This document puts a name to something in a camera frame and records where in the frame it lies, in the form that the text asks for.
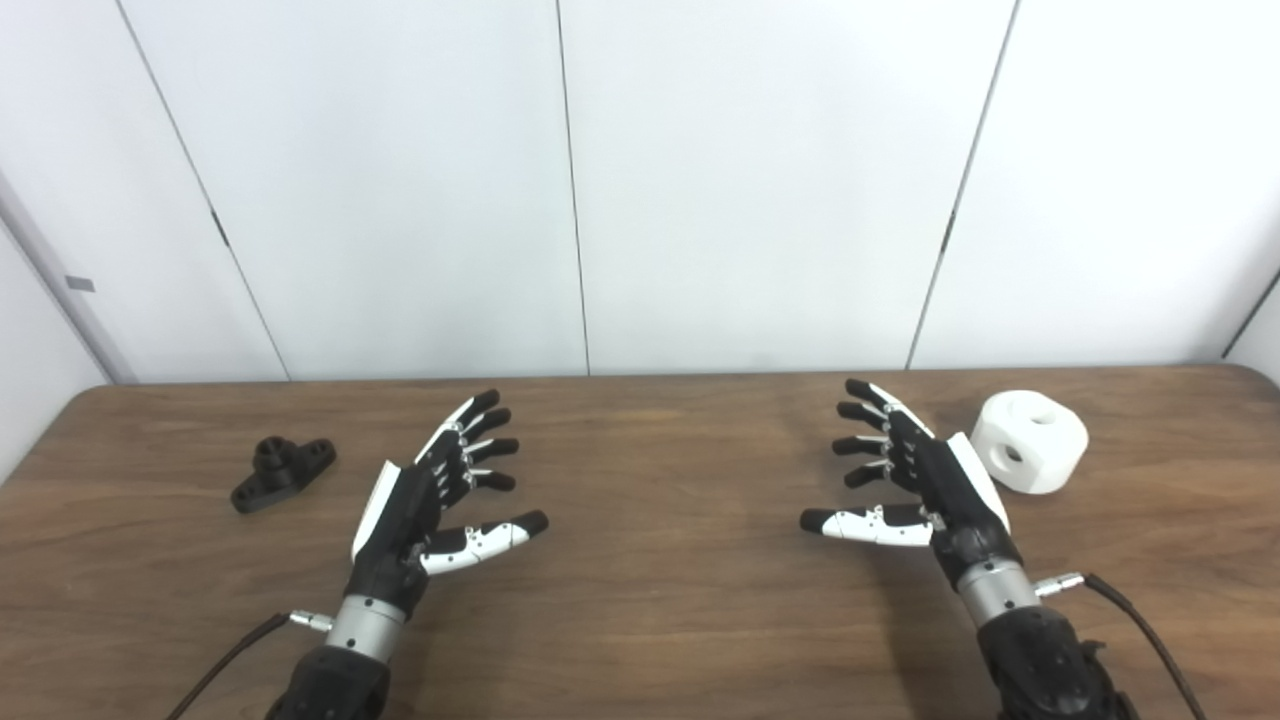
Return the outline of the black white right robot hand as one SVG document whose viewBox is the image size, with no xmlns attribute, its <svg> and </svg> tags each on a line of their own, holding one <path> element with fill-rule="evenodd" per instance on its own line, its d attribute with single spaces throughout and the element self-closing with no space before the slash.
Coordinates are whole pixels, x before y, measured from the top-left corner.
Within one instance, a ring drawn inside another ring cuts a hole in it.
<svg viewBox="0 0 1280 720">
<path fill-rule="evenodd" d="M 1007 512 L 969 438 L 941 439 L 902 401 L 879 386 L 850 378 L 841 418 L 861 421 L 870 436 L 833 441 L 838 456 L 864 456 L 844 483 L 858 489 L 877 482 L 908 492 L 908 503 L 806 509 L 803 530 L 836 539 L 895 547 L 931 547 L 950 585 L 973 568 L 1021 562 Z"/>
</svg>

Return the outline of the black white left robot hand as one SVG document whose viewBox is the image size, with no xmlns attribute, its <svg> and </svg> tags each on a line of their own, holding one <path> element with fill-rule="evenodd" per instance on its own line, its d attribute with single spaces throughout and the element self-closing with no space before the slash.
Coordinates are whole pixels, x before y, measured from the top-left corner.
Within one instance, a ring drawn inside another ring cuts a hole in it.
<svg viewBox="0 0 1280 720">
<path fill-rule="evenodd" d="M 515 489 L 513 477 L 480 465 L 518 451 L 517 439 L 486 437 L 511 418 L 511 410 L 500 406 L 499 391 L 489 389 L 462 402 L 410 465 L 384 462 L 355 533 L 346 596 L 412 618 L 433 578 L 508 552 L 549 528 L 549 518 L 538 510 L 442 528 L 444 512 L 474 491 Z"/>
</svg>

